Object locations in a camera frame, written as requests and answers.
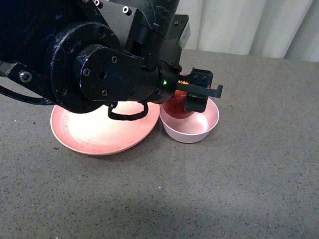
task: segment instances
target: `pink bowl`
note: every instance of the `pink bowl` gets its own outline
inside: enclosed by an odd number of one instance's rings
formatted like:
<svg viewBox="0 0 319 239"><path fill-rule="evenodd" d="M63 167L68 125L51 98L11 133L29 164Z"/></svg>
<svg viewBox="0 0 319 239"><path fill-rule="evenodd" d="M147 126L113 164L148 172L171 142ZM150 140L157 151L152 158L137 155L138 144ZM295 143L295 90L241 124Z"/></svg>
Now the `pink bowl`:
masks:
<svg viewBox="0 0 319 239"><path fill-rule="evenodd" d="M195 112L185 119L176 119L167 114L161 106L159 116L170 137L182 143L195 143L204 139L217 125L219 110L217 105L208 99L203 113Z"/></svg>

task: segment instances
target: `speckled gray surface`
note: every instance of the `speckled gray surface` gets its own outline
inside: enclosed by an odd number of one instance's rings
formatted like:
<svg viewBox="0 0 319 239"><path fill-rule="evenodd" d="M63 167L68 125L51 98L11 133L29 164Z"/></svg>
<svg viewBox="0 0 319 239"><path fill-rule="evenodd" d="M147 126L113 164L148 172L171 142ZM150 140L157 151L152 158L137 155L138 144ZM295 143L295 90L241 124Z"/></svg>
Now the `speckled gray surface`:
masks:
<svg viewBox="0 0 319 239"><path fill-rule="evenodd" d="M81 155L54 138L52 107L0 95L0 238L318 238L319 64L197 51L181 63L224 85L196 144L158 122L123 153Z"/></svg>

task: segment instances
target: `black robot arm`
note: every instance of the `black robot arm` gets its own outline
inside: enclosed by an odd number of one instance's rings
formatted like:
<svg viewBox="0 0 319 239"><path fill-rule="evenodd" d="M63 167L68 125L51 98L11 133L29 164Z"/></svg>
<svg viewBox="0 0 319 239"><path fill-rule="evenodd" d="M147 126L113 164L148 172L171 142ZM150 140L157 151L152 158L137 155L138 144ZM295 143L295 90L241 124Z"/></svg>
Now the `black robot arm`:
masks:
<svg viewBox="0 0 319 239"><path fill-rule="evenodd" d="M187 91L186 109L202 112L212 73L180 76L182 48L190 35L179 0L3 0L0 5L0 75L37 93L0 93L38 105L57 104L74 113L109 106L109 116L136 120L147 102L163 103ZM179 81L188 81L189 85ZM145 106L135 116L112 113L119 101Z"/></svg>

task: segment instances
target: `pink plate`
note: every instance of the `pink plate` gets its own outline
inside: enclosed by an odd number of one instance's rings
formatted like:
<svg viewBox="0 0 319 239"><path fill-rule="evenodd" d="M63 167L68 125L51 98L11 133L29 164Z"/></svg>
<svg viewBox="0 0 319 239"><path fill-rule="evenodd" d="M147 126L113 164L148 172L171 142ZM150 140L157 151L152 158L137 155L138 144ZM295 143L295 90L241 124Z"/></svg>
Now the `pink plate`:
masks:
<svg viewBox="0 0 319 239"><path fill-rule="evenodd" d="M89 155L118 153L141 142L154 128L160 106L148 105L148 115L136 121L110 119L107 106L87 114L75 114L55 106L51 114L51 129L58 141L76 152ZM126 115L141 111L143 106L136 102L119 102L113 110Z"/></svg>

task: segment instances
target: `red ball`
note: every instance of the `red ball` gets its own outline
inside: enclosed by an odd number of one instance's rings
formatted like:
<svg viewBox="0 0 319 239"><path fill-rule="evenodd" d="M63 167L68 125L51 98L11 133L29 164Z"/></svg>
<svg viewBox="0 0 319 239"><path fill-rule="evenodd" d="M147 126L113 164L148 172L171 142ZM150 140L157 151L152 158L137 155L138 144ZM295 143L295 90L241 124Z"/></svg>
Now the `red ball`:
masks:
<svg viewBox="0 0 319 239"><path fill-rule="evenodd" d="M184 119L191 116L194 111L185 110L187 92L175 91L174 97L164 102L163 108L170 116L176 119Z"/></svg>

